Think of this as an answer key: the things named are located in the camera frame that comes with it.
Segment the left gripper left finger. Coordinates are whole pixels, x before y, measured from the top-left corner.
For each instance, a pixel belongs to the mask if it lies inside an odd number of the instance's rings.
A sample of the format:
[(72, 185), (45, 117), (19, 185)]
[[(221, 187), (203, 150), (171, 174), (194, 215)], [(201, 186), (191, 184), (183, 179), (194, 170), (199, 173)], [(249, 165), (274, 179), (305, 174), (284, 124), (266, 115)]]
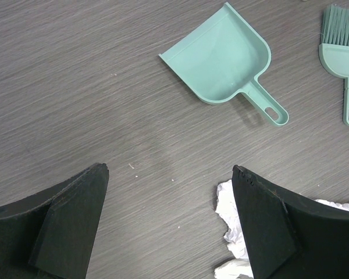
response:
[(0, 206), (0, 278), (85, 278), (109, 181), (104, 163)]

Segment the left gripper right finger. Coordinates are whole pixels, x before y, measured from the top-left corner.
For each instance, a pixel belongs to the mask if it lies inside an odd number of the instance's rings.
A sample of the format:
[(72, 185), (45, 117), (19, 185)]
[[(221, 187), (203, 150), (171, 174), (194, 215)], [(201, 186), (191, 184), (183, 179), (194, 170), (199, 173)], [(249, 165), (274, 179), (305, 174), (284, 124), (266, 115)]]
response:
[(238, 165), (232, 184), (254, 278), (349, 278), (349, 211)]

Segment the paper scrap top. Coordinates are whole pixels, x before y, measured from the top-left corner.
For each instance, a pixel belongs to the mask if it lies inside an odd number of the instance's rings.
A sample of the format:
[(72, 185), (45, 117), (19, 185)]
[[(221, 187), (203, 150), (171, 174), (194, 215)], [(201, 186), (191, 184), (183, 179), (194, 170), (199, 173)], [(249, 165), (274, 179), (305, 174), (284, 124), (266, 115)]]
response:
[(227, 225), (227, 231), (223, 236), (227, 242), (227, 248), (236, 259), (248, 260), (248, 252), (234, 199), (232, 181), (228, 180), (220, 183), (217, 186), (216, 194), (217, 204), (215, 212)]

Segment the paper scrap narrow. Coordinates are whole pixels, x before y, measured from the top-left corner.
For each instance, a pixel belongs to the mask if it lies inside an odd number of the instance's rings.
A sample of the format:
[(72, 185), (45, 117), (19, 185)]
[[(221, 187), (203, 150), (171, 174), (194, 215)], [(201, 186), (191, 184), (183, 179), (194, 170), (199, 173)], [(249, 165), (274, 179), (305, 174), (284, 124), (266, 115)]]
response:
[(331, 202), (323, 199), (316, 199), (315, 201), (327, 206), (331, 206), (333, 208), (349, 211), (349, 203), (336, 203), (336, 202)]

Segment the green plastic dustpan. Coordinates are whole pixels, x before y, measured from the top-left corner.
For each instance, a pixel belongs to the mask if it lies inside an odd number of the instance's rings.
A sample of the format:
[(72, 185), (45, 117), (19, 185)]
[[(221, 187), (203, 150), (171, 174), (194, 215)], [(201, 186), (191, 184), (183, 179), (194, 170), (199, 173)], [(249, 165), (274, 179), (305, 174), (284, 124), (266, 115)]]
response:
[(271, 63), (269, 45), (229, 3), (160, 58), (207, 104), (243, 94), (272, 125), (289, 121), (288, 112), (258, 81)]

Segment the green hand brush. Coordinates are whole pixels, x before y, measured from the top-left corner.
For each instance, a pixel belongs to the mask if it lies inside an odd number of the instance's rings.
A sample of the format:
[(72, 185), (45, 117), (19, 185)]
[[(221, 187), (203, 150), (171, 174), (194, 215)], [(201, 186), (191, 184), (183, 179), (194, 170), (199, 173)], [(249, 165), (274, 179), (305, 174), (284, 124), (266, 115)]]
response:
[(323, 11), (319, 59), (329, 74), (344, 80), (343, 122), (349, 126), (349, 9), (330, 5)]

